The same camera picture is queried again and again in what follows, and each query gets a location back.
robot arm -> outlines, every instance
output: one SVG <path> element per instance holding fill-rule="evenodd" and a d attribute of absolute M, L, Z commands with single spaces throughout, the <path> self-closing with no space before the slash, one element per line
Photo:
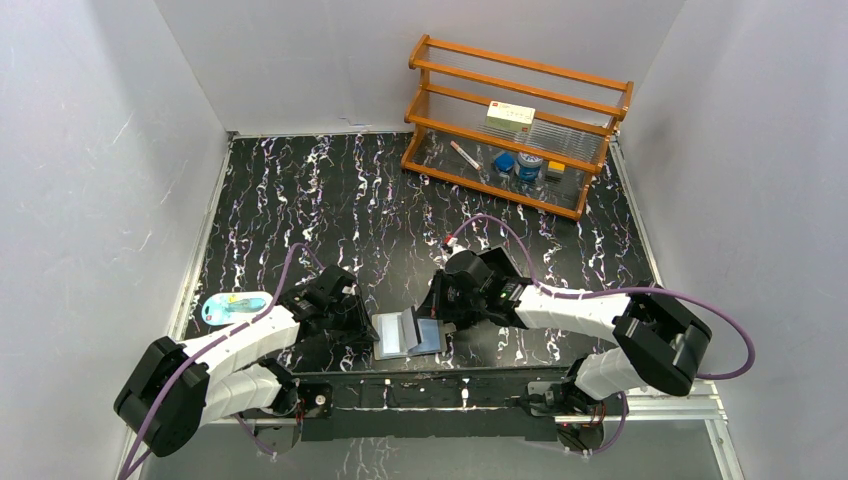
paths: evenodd
<path fill-rule="evenodd" d="M 521 277 L 502 248 L 477 255 L 450 239 L 443 248 L 447 261 L 436 272 L 419 315 L 452 321 L 459 328 L 482 319 L 517 328 L 556 328 L 618 345 L 575 362 L 561 385 L 531 399 L 540 410 L 585 413 L 612 394 L 648 385 L 677 396 L 691 390 L 712 332 L 677 300 L 624 294 L 554 298 Z"/>
<path fill-rule="evenodd" d="M 453 322 L 460 329 L 483 319 L 517 328 L 556 328 L 618 345 L 578 360 L 562 382 L 552 382 L 544 391 L 531 392 L 528 386 L 517 406 L 536 415 L 586 413 L 630 388 L 650 385 L 672 395 L 689 393 L 711 332 L 676 300 L 661 295 L 558 299 L 521 277 L 502 248 L 478 255 L 446 247 L 450 257 L 436 272 L 419 316 Z M 232 325 L 182 344 L 168 337 L 156 340 L 115 401 L 115 412 L 138 432 L 178 367 L 226 335 L 176 379 L 155 409 L 143 439 L 150 450 L 159 457 L 170 455 L 200 426 L 244 410 L 266 408 L 289 414 L 303 406 L 306 395 L 298 392 L 309 386 L 301 385 L 274 359 L 256 362 L 325 332 L 348 344 L 379 339 L 355 277 L 337 266 L 284 292 L 279 305 L 247 327 Z"/>
<path fill-rule="evenodd" d="M 378 340 L 355 282 L 353 274 L 330 266 L 284 292 L 280 305 L 246 328 L 230 325 L 181 344 L 169 337 L 154 341 L 115 400 L 115 412 L 138 432 L 168 378 L 224 335 L 223 342 L 180 375 L 156 410 L 144 436 L 150 450 L 159 457 L 170 455 L 201 426 L 252 408 L 291 413 L 298 405 L 299 382 L 274 359 L 259 359 L 325 331 L 346 342 Z M 241 331 L 233 334 L 237 328 Z"/>

blue object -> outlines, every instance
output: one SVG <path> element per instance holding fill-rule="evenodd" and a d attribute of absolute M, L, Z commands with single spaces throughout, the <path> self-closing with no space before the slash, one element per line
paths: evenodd
<path fill-rule="evenodd" d="M 418 328 L 421 330 L 421 343 L 409 349 L 409 355 L 425 355 L 442 351 L 442 335 L 439 332 L 439 321 L 432 318 L 419 318 Z"/>
<path fill-rule="evenodd" d="M 209 325 L 228 325 L 234 320 L 232 314 L 258 313 L 265 307 L 265 300 L 261 298 L 242 298 L 234 300 L 232 294 L 217 294 L 209 297 L 201 308 L 201 317 Z"/>
<path fill-rule="evenodd" d="M 539 176 L 539 171 L 542 169 L 543 161 L 541 157 L 519 153 L 518 170 L 515 173 L 518 175 L 518 178 L 525 182 L 535 182 L 536 177 Z"/>
<path fill-rule="evenodd" d="M 512 155 L 502 152 L 500 155 L 495 157 L 495 169 L 497 169 L 500 173 L 506 173 L 507 175 L 512 173 L 512 167 L 515 166 L 515 159 L 512 158 Z"/>

floor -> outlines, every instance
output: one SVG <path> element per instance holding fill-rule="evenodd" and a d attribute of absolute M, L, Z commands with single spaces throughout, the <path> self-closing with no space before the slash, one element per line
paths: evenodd
<path fill-rule="evenodd" d="M 441 240 L 475 213 L 507 221 L 528 245 L 546 283 L 597 290 L 651 279 L 611 158 L 592 185 L 586 213 L 574 222 L 402 171 L 409 140 L 409 134 L 235 140 L 186 338 L 218 328 L 199 316 L 210 295 L 273 291 L 288 246 L 301 241 L 323 263 L 356 273 L 369 313 L 414 305 L 439 267 Z M 495 225 L 479 222 L 466 232 L 460 241 L 473 249 L 506 243 Z M 506 244 L 526 271 L 518 248 Z M 315 273 L 303 255 L 287 285 Z M 452 335 L 444 355 L 375 361 L 371 347 L 313 337 L 280 353 L 279 361 L 297 372 L 568 366 L 604 347 L 579 334 L 486 322 Z"/>
<path fill-rule="evenodd" d="M 280 437 L 291 435 L 281 429 Z M 263 436 L 267 443 L 272 437 Z M 615 447 L 588 460 L 558 443 L 520 438 L 357 438 L 301 442 L 271 459 L 238 425 L 209 425 L 144 480 L 720 480 L 703 421 L 630 422 Z"/>

white wall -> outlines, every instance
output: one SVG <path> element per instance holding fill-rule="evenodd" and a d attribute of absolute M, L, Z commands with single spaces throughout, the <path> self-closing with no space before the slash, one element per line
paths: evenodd
<path fill-rule="evenodd" d="M 0 6 L 0 470 L 112 478 L 226 135 L 152 1 Z"/>
<path fill-rule="evenodd" d="M 684 0 L 156 0 L 227 130 L 411 130 L 422 34 L 638 85 Z"/>
<path fill-rule="evenodd" d="M 667 285 L 758 346 L 719 387 L 752 480 L 845 478 L 846 25 L 841 1 L 690 0 L 622 127 Z M 742 342 L 715 330 L 706 368 L 734 368 Z"/>

wooden rack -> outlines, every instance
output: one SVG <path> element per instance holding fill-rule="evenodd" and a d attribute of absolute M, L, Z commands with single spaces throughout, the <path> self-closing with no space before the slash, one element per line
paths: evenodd
<path fill-rule="evenodd" d="M 403 155 L 403 168 L 575 220 L 580 218 L 592 178 L 601 172 L 606 160 L 610 136 L 627 114 L 633 82 L 435 40 L 429 35 L 422 36 L 415 46 L 409 68 L 417 68 L 421 74 L 404 117 L 407 123 L 415 124 L 415 134 Z M 432 83 L 436 76 L 433 74 L 452 86 Z M 467 90 L 484 90 L 490 95 L 453 88 L 457 83 L 467 85 Z M 518 103 L 503 98 L 516 94 L 526 100 Z M 486 126 L 486 109 L 492 100 L 536 107 L 530 132 L 513 133 Z M 584 121 L 587 115 L 594 121 Z M 489 174 L 491 159 L 478 159 L 485 164 L 484 171 L 478 172 L 455 152 L 442 152 L 442 158 L 434 160 L 433 155 L 419 151 L 428 129 L 466 142 L 535 155 L 547 162 L 536 182 L 523 182 L 517 177 L 504 180 Z M 564 165 L 564 181 L 545 180 L 549 162 Z"/>

